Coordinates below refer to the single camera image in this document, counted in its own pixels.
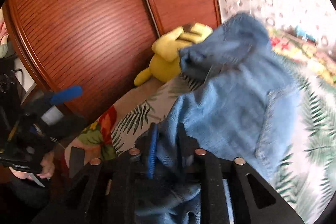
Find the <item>person's left hand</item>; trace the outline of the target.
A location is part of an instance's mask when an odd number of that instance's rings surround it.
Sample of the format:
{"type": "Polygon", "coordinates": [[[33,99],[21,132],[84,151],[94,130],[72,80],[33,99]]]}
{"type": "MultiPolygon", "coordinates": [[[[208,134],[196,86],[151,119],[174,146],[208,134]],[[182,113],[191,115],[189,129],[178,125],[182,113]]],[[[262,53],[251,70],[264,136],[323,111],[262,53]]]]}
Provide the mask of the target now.
{"type": "MultiPolygon", "coordinates": [[[[54,151],[51,151],[44,155],[44,158],[41,161],[42,171],[40,174],[37,174],[39,178],[49,179],[53,176],[54,171],[55,171],[55,165],[54,165],[53,160],[54,160],[54,151]]],[[[33,178],[28,173],[14,170],[11,167],[9,167],[9,170],[17,178],[33,180],[33,178]]]]}

